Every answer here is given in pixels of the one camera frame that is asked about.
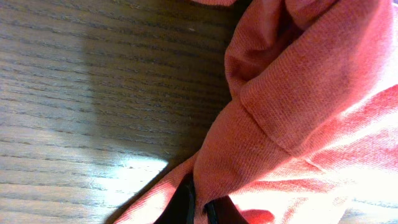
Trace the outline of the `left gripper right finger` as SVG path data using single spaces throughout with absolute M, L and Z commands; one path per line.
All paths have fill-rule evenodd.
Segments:
M 229 196 L 208 202 L 205 210 L 209 224 L 248 224 Z

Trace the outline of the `red printed t-shirt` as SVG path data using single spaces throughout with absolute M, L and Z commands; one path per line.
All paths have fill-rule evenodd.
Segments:
M 202 147 L 119 223 L 154 223 L 185 175 L 194 223 L 229 196 L 248 223 L 338 223 L 397 182 L 397 5 L 253 1 L 224 56 L 231 101 Z

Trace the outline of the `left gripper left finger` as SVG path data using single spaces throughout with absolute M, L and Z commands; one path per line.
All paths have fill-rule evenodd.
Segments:
M 170 202 L 154 224 L 194 224 L 195 186 L 189 173 L 179 183 Z

